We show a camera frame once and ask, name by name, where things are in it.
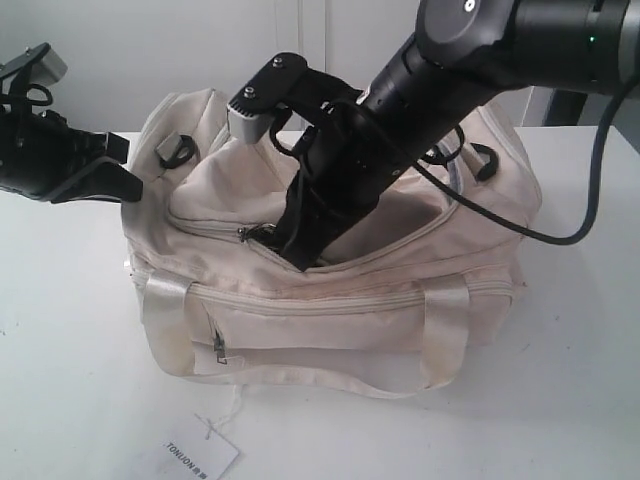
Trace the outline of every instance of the white bag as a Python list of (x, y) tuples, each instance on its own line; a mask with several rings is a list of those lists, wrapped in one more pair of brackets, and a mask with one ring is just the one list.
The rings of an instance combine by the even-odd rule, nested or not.
[[(122, 218), (159, 366), (199, 382), (320, 385), (383, 398), (449, 383), (468, 344), (494, 339), (523, 284), (521, 236), (409, 170), (325, 251), (326, 266), (300, 273), (238, 233), (277, 222), (296, 161), (268, 139), (247, 146), (229, 138), (225, 107), (213, 90), (169, 96), (133, 155), (144, 196), (124, 204)], [(502, 111), (479, 108), (462, 127), (497, 153), (497, 175), (475, 180), (482, 159), (468, 144), (449, 172), (431, 170), (529, 225), (540, 189)], [(165, 170), (155, 150), (175, 132), (193, 137), (199, 153)], [(454, 149), (456, 141), (443, 143)]]

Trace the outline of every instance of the white table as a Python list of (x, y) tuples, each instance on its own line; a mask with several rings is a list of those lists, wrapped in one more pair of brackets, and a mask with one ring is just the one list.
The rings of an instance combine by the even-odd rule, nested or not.
[[(536, 226), (572, 232), (594, 129), (520, 133), (545, 193)], [(398, 402), (249, 387), (225, 478), (640, 478), (640, 157), (612, 132), (605, 164), (593, 234), (526, 242), (528, 293), (451, 386)], [(227, 413), (232, 387), (154, 364), (117, 206), (3, 194), (0, 221), (1, 478), (111, 479), (182, 415)]]

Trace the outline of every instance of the bag handle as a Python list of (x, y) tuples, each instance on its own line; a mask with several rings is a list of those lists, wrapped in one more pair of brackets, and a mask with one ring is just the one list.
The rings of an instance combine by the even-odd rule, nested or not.
[(421, 384), (413, 391), (382, 390), (344, 372), (292, 365), (237, 365), (223, 373), (195, 373), (196, 357), (185, 320), (192, 280), (154, 272), (142, 301), (142, 323), (151, 353), (170, 375), (211, 384), (322, 386), (373, 398), (404, 398), (450, 383), (460, 370), (469, 337), (469, 291), (461, 275), (424, 280), (425, 323), (420, 355)]

